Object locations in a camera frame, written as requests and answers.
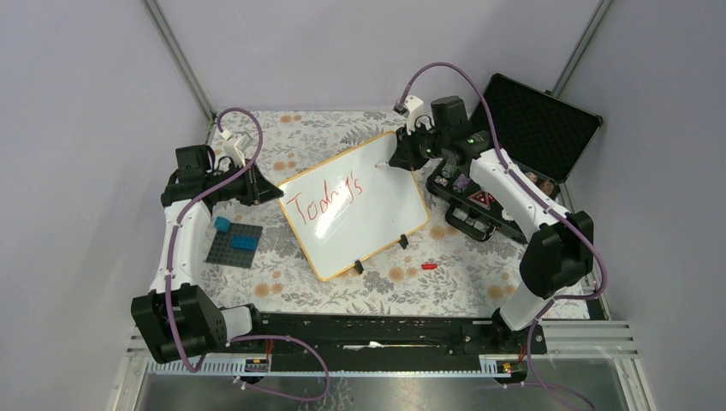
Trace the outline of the yellow framed whiteboard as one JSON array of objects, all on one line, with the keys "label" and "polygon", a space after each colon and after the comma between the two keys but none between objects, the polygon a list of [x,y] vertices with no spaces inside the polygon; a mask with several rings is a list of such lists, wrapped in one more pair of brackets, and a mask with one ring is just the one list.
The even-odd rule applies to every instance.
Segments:
[{"label": "yellow framed whiteboard", "polygon": [[339,276],[427,225],[416,175],[375,168],[395,149],[395,133],[386,132],[280,184],[279,204],[318,280]]}]

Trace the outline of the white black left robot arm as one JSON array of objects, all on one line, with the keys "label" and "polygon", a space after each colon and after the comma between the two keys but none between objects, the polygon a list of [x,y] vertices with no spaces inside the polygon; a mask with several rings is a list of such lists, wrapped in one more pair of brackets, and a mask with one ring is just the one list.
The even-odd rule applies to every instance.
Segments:
[{"label": "white black left robot arm", "polygon": [[164,250],[149,291],[133,298],[130,312],[152,358],[181,361],[198,372],[208,354],[233,341],[253,352],[265,343],[264,326],[252,304],[218,307],[200,286],[202,240],[213,207],[229,200],[258,206],[283,196],[265,179],[255,158],[230,157],[229,167],[214,167],[207,145],[176,149],[177,167],[160,199],[164,208]]}]

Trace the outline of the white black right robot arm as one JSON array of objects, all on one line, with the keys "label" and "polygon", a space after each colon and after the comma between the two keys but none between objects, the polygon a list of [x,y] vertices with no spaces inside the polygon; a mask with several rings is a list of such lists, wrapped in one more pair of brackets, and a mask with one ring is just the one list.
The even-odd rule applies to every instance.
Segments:
[{"label": "white black right robot arm", "polygon": [[492,194],[526,238],[521,285],[499,309],[496,317],[502,323],[491,329],[494,347],[511,353],[524,343],[524,328],[556,294],[592,271],[592,220],[541,192],[498,144],[494,128],[475,129],[461,98],[433,101],[430,126],[420,123],[425,114],[420,98],[407,95],[394,110],[406,124],[396,132],[389,166],[414,171],[431,159],[444,159]]}]

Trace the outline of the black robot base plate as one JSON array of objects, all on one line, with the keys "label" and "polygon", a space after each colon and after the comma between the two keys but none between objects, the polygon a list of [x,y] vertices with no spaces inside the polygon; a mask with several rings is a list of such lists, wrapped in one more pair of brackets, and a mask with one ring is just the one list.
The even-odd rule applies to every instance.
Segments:
[{"label": "black robot base plate", "polygon": [[334,353],[504,356],[516,360],[528,353],[546,354],[540,326],[507,331],[488,318],[394,317],[334,314],[261,313],[252,341],[234,342],[222,352],[310,354],[318,362]]}]

